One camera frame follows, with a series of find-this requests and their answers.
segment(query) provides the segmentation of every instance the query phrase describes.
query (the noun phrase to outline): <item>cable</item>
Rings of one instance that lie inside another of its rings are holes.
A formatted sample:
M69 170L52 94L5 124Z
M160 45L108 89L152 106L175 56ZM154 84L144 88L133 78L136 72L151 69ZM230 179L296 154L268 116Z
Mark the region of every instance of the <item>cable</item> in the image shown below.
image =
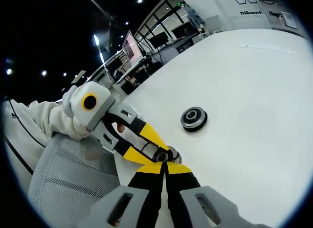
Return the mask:
M152 57L157 61L157 59L154 57L154 55L153 55L153 53L152 53L151 48L150 48L149 46L145 45L144 43L142 43L142 44L143 44L144 46L146 46L146 47L150 50Z
M141 152L143 152L143 149L145 149L145 147L147 146L147 145L149 145L150 143L146 143L142 148L141 148Z
M18 158L18 160L21 162L21 164L26 168L26 170L33 175L34 171L31 169L31 167L26 163L26 161L20 156L18 151L14 148L14 146L10 143L9 139L5 136L5 141L12 150L12 152L15 154L15 156Z
M163 64L163 61L162 61L162 57L161 57L161 53L160 53L160 50L157 48L157 51L158 51L158 53L159 53L159 55L160 55L160 60L161 60L161 65Z
M25 126L22 124L22 122L20 121L20 118L19 118L18 115L16 114L16 112L15 112L15 110L14 110L14 108L13 108L13 105L12 105L12 103L11 103L10 100L9 100L9 103L10 103L10 105L11 105L11 108L12 108L12 110L13 110L15 116L16 116L16 119L19 121L19 123L22 125L22 127L23 127L23 128L26 130L26 132L31 136L31 138L35 140L35 142L37 142L39 145L41 145L43 148L45 148L45 146L42 145L40 142L38 142L38 141L32 136L32 134L30 134L30 132L25 128Z

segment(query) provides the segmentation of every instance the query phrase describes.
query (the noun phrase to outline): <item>white table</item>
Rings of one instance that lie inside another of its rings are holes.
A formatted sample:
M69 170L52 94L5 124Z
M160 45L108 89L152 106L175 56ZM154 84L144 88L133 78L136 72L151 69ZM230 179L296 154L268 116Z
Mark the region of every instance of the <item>white table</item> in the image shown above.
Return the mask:
M201 185L234 202L250 222L278 227L312 180L312 95L307 41L282 31L246 29L197 43L125 103L182 154ZM180 124L192 106L209 117L195 134ZM115 161L121 183L128 184L140 165L117 154Z

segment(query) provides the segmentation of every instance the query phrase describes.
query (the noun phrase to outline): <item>person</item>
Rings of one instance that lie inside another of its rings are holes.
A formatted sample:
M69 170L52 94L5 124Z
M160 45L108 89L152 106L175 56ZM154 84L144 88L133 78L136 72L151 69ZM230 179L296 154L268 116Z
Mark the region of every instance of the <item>person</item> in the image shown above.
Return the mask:
M7 155L25 193L37 162L54 133L68 135L74 140L90 135L75 116L68 117L62 106L54 102L34 101L27 107L10 100L5 102L3 114ZM123 132L124 126L118 125L117 130Z

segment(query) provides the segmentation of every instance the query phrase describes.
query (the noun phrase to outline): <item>dark ceiling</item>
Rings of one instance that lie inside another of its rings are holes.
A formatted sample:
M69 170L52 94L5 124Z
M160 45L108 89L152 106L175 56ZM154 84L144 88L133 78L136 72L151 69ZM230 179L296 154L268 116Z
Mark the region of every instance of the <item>dark ceiling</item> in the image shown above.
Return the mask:
M160 0L95 0L133 33ZM80 70L92 74L100 60L93 42L90 0L7 0L4 92L29 104L55 101Z
M161 0L143 0L141 4L137 0L95 0L104 10L108 11L115 19L135 33L143 20Z

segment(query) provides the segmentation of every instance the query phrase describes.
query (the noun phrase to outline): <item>black stripe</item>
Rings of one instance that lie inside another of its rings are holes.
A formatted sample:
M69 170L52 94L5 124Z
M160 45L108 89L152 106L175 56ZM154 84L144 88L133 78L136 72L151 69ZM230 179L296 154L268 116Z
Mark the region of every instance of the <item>black stripe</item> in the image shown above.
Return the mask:
M19 161L24 165L24 167L28 170L28 172L33 175L34 171L29 167L29 165L26 163L26 161L20 156L20 154L17 152L17 150L14 148L14 146L10 143L9 139L5 136L5 141L9 145L10 149L13 151L15 156L19 159Z
M22 124L22 122L20 121L20 119L19 119L19 117L18 117L18 115L16 114L16 112L15 112L15 110L14 110L14 108L13 108L13 106L12 106L12 103L11 103L11 101L9 101L9 103L10 103L10 105L11 105L11 107L12 107L12 110L13 110L13 112L14 112L14 114L15 114L15 116L17 117L16 119L19 121L19 123L22 125L22 127L26 130L26 132L31 136L31 138L32 139L34 139L35 140L35 142L37 142L39 145L41 145L42 147L44 147L45 148L45 146L44 145L42 145L40 142L38 142L37 141L37 139L35 139L33 136L32 136L32 134L30 134L30 132L25 128L25 126Z

